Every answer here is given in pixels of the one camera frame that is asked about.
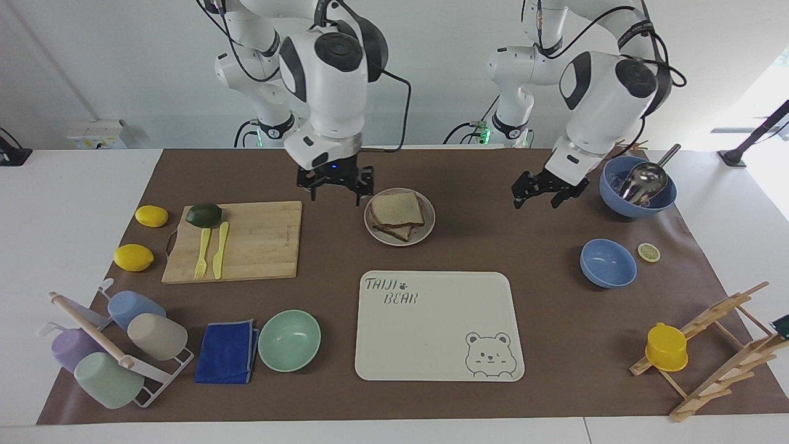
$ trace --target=wooden rack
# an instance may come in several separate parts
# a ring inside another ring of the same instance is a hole
[[[758,292],[764,287],[767,287],[769,282],[762,282],[756,287],[751,288],[744,293],[735,293],[713,304],[707,310],[704,310],[692,321],[688,322],[684,327],[679,329],[685,338],[692,339],[697,334],[701,333],[707,327],[714,325],[726,335],[735,345],[739,351],[731,357],[724,365],[720,366],[714,371],[706,381],[701,383],[690,394],[685,393],[684,390],[677,384],[677,382],[665,371],[658,370],[660,374],[671,384],[672,387],[683,398],[683,401],[670,413],[670,417],[680,423],[688,416],[692,416],[713,399],[724,397],[731,394],[729,386],[735,382],[744,381],[745,379],[753,377],[754,367],[767,363],[776,358],[775,351],[789,345],[789,341],[784,340],[777,333],[772,332],[767,327],[761,324],[751,313],[742,308],[742,305],[751,300],[751,295]],[[750,319],[756,326],[764,331],[767,336],[761,339],[756,339],[748,344],[742,344],[737,338],[731,334],[729,330],[723,327],[719,320],[729,314],[732,310],[739,310],[745,317]],[[652,364],[646,359],[641,358],[631,368],[630,372],[638,376],[649,370]]]

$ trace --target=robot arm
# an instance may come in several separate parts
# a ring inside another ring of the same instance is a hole
[[[217,76],[252,101],[265,145],[284,145],[299,165],[297,184],[313,199],[326,183],[351,189],[357,205],[360,196],[372,195],[372,167],[358,168],[357,154],[366,84],[380,77],[388,60],[381,31],[343,0],[204,1],[239,46],[231,44],[232,58],[216,59]],[[271,23],[276,17],[311,18],[314,25],[280,41]],[[280,78],[310,107],[300,129],[284,92],[267,83]]]
[[[282,88],[268,83],[280,78],[281,40],[271,17],[253,13],[246,5],[249,0],[207,0],[206,3],[209,12],[222,18],[222,24],[237,43],[237,47],[231,48],[233,55],[221,54],[214,61],[217,78],[250,99],[264,146],[283,146],[285,137],[295,131],[296,116]]]
[[[640,59],[662,62],[652,23],[635,2],[624,0],[529,0],[524,10],[532,47],[499,49],[488,72],[499,85],[501,100],[488,126],[492,141],[512,144],[524,134],[533,98],[526,86],[556,85],[573,116],[538,175],[525,172],[512,186],[515,207],[543,193],[556,193],[554,208],[578,197],[585,176],[611,151],[615,142],[643,115],[657,109],[671,89],[667,69],[650,69]],[[605,27],[618,40],[620,55],[585,52],[569,65],[561,62],[567,11]]]
[[[359,205],[374,188],[373,168],[357,166],[367,84],[387,64],[387,43],[342,0],[320,1],[314,20],[310,30],[285,38],[279,54],[285,87],[310,107],[310,119],[285,140],[285,150],[299,165],[297,185],[313,200],[319,186],[334,184],[353,191]]]

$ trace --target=lemon slice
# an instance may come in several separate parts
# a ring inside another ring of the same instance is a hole
[[[638,246],[638,255],[647,262],[655,263],[660,260],[660,250],[651,243],[642,243]]]

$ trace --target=blue towel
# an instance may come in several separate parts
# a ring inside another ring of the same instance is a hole
[[[255,360],[260,332],[252,319],[208,324],[197,359],[195,382],[199,384],[247,384]]]

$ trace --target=toast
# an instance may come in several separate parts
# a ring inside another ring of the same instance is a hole
[[[419,199],[413,191],[376,196],[370,210],[374,225],[380,228],[424,227]]]
[[[399,228],[387,228],[387,227],[379,227],[377,224],[372,225],[378,231],[382,233],[386,233],[390,236],[394,236],[397,239],[402,240],[403,242],[408,242],[408,238],[411,237],[411,230],[413,227],[410,225],[406,225],[405,227]]]

